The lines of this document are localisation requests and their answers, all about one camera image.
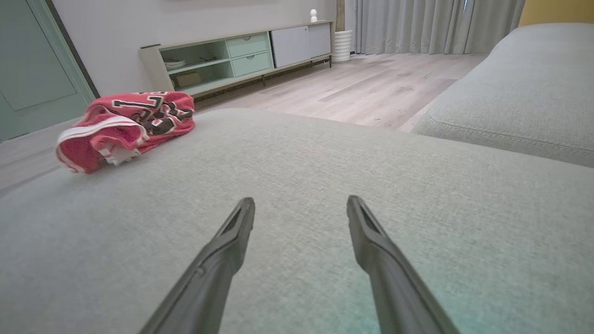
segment white curtain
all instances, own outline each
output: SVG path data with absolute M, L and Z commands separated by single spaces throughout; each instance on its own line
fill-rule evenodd
M 524 0 L 357 0 L 357 53 L 489 53 Z

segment gray sofa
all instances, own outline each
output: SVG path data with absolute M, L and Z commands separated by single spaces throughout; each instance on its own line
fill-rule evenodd
M 515 29 L 413 132 L 594 167 L 594 24 Z
M 462 333 L 594 332 L 594 169 L 250 109 L 0 198 L 3 333 L 135 333 L 236 202 L 254 229 L 220 333 L 378 333 L 365 199 Z

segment wooden floor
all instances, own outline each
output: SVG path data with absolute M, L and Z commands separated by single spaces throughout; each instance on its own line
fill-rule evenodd
M 485 58 L 355 55 L 332 68 L 321 64 L 267 78 L 266 87 L 248 83 L 198 100 L 196 110 L 257 108 L 408 132 L 433 99 Z M 0 196 L 60 168 L 53 148 L 59 133 L 72 123 L 0 143 Z
M 257 108 L 410 131 L 426 107 L 487 55 L 355 55 L 196 103 L 197 111 Z

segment small box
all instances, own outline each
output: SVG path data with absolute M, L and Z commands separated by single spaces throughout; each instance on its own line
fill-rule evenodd
M 176 79 L 180 87 L 193 86 L 201 81 L 198 72 L 178 75 Z

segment white vase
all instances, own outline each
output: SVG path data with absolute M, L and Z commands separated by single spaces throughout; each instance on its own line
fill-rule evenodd
M 335 32 L 334 53 L 332 54 L 333 63 L 350 61 L 350 37 L 352 35 L 353 30 Z

